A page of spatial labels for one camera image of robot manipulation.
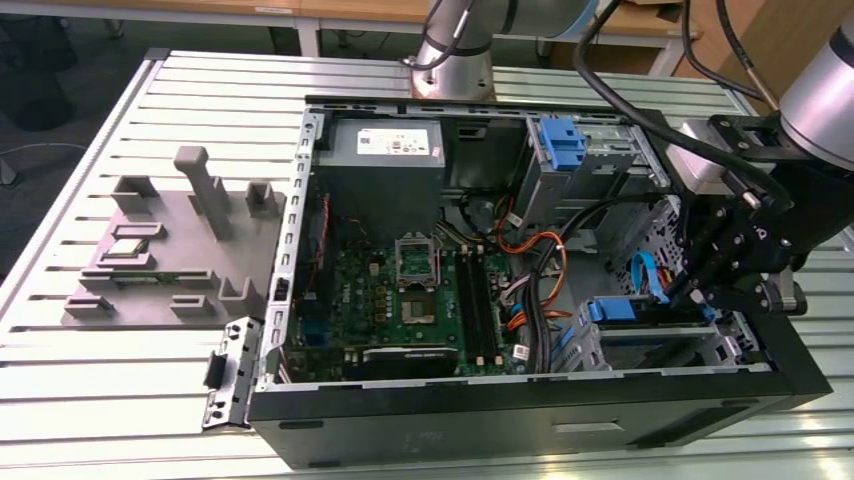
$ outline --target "black hose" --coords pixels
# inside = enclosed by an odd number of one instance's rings
[[[745,85],[737,83],[736,81],[726,78],[718,72],[712,70],[706,65],[702,64],[697,56],[694,55],[694,42],[692,41],[692,0],[682,0],[682,46],[685,50],[685,58],[689,63],[694,67],[694,69],[710,80],[713,80],[718,85],[724,88],[729,88],[730,90],[736,90],[740,93],[744,93],[752,98],[757,100],[762,100],[762,96],[760,92],[757,92],[753,88],[746,87]]]
[[[427,27],[430,26],[430,21],[433,20],[433,16],[437,13],[437,10],[439,10],[439,5],[442,5],[442,2],[443,0],[437,0],[437,3],[434,4],[433,9],[430,10],[430,14],[427,14],[427,20],[425,21],[425,28],[422,29],[422,33],[425,36],[427,35]],[[472,11],[474,5],[476,5],[476,0],[469,0],[469,5],[466,6],[466,10]],[[450,58],[452,54],[457,51],[457,47],[460,46],[460,42],[464,38],[465,33],[466,33],[466,27],[464,27],[464,31],[460,32],[460,35],[452,39],[452,44],[447,46],[442,54],[433,60],[433,62],[426,64],[418,64],[418,63],[407,63],[403,60],[401,60],[401,63],[405,66],[407,66],[410,69],[418,70],[419,72],[433,70],[434,68],[437,68],[439,65],[445,63],[445,61]]]
[[[742,42],[738,40],[738,35],[736,35],[736,30],[733,29],[730,14],[726,10],[726,0],[716,0],[716,7],[718,10],[718,21],[721,22],[721,29],[724,30],[726,41],[730,44],[730,48],[733,49],[733,53],[736,53],[736,57],[738,58],[738,62],[742,64],[742,67],[745,67],[745,70],[750,70],[754,68],[753,60],[750,60],[750,55],[748,55],[748,51],[745,50]]]
[[[725,169],[730,170],[736,175],[750,180],[753,184],[765,190],[772,202],[769,206],[774,207],[780,211],[786,211],[794,205],[792,197],[786,188],[774,180],[774,178],[753,164],[745,161],[741,157],[725,152],[724,150],[713,147],[708,143],[689,137],[684,133],[670,128],[666,124],[654,122],[636,107],[626,101],[624,97],[614,91],[614,89],[602,81],[600,76],[590,70],[588,61],[585,60],[585,54],[590,47],[590,41],[596,37],[602,26],[612,18],[617,7],[622,4],[622,0],[614,0],[594,25],[588,28],[582,35],[582,39],[578,42],[576,51],[573,52],[573,64],[580,76],[585,79],[590,87],[597,91],[602,98],[621,111],[626,117],[640,125],[644,130],[660,137],[668,143],[682,147],[685,150],[700,155],[712,163],[721,165]]]

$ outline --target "wooden table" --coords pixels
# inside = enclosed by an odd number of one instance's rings
[[[429,10],[430,0],[0,0],[3,13],[290,27],[298,30],[303,56],[310,57],[321,56],[321,30],[417,34]],[[684,54],[680,24],[656,13],[654,8],[624,4],[598,43],[661,49],[649,73],[670,76]],[[697,28],[692,33],[700,36]]]

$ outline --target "metal bracket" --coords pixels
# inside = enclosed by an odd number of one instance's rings
[[[211,389],[202,430],[243,430],[250,394],[255,384],[255,363],[262,338],[262,322],[243,317],[226,325],[219,349],[211,352],[205,385]]]

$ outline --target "gray floor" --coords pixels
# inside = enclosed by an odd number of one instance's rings
[[[75,104],[71,122],[39,133],[19,130],[0,114],[0,152],[33,143],[89,145],[150,47],[241,53],[274,53],[271,32],[263,27],[126,22],[126,35],[111,40],[101,20],[70,19],[67,30],[79,57],[59,74]],[[279,53],[299,55],[297,34],[277,29]],[[323,33],[323,54],[330,57],[395,60],[413,54],[417,35],[350,32]],[[494,45],[497,65],[537,67],[533,42]],[[33,148],[4,156],[20,174],[11,188],[0,188],[0,281],[8,273],[83,151],[67,147]]]

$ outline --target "robotic arm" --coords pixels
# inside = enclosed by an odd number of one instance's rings
[[[419,98],[486,100],[493,85],[493,36],[561,38],[588,26],[597,0],[435,0],[422,48],[405,60]]]

